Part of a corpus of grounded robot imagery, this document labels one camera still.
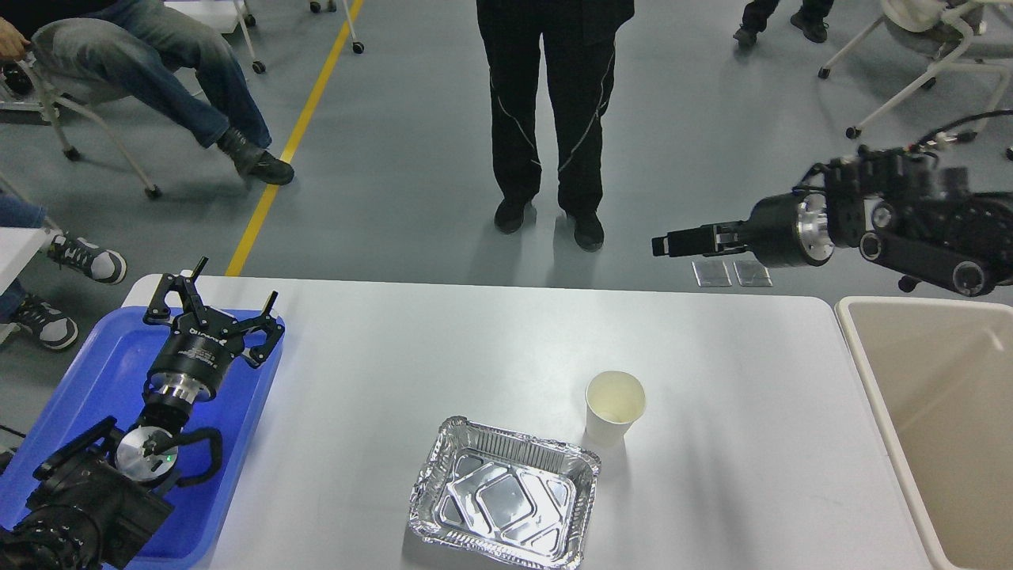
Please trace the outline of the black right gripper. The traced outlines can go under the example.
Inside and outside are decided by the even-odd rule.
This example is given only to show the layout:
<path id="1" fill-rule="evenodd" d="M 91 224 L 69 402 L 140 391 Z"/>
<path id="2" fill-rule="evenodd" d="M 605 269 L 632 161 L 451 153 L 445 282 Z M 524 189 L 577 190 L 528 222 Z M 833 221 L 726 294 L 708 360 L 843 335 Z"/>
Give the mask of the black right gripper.
<path id="1" fill-rule="evenodd" d="M 747 245 L 732 243 L 741 241 Z M 749 250 L 768 269 L 828 263 L 835 245 L 829 236 L 824 192 L 788 192 L 764 198 L 753 206 L 745 223 L 704 224 L 652 238 L 655 257 L 720 257 Z"/>

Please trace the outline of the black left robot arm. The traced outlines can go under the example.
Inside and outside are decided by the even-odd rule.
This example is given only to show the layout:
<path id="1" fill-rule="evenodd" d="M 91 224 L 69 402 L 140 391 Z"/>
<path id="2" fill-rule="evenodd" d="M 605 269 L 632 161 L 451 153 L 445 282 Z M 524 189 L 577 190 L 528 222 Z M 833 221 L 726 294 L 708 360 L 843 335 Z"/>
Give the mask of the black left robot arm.
<path id="1" fill-rule="evenodd" d="M 164 274 L 99 322 L 2 476 L 4 569 L 185 569 L 220 530 L 285 325 Z"/>

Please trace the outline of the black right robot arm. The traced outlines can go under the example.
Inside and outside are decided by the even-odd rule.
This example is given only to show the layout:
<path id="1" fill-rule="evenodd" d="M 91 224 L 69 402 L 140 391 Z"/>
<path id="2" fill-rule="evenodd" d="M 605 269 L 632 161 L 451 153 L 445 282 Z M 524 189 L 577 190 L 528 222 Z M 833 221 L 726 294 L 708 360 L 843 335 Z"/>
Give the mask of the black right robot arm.
<path id="1" fill-rule="evenodd" d="M 973 141 L 948 123 L 905 146 L 814 163 L 789 192 L 760 199 L 746 220 L 654 237 L 656 257 L 752 253 L 768 269 L 821 267 L 837 249 L 901 275 L 911 292 L 928 283 L 988 295 L 1012 279 L 1010 192 L 973 192 L 965 167 L 938 153 Z"/>

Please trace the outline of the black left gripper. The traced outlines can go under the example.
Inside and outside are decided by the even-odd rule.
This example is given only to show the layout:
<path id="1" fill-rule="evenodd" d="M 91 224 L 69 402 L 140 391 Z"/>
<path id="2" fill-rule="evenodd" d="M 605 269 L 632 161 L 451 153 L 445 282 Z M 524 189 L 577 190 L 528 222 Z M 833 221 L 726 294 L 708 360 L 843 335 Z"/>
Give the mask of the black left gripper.
<path id="1" fill-rule="evenodd" d="M 239 321 L 231 313 L 214 313 L 203 303 L 194 283 L 207 264 L 202 256 L 189 275 L 163 274 L 155 287 L 147 310 L 142 315 L 146 325 L 169 325 L 170 310 L 166 299 L 171 293 L 180 297 L 182 313 L 177 315 L 170 335 L 147 375 L 147 392 L 168 394 L 181 389 L 188 403 L 212 401 L 236 358 L 249 367 L 260 368 L 271 357 L 281 342 L 285 325 L 279 324 L 272 309 L 279 293 L 271 292 L 264 309 L 254 317 Z M 223 329 L 228 329 L 228 336 Z M 246 344 L 246 336 L 264 333 L 260 345 Z"/>

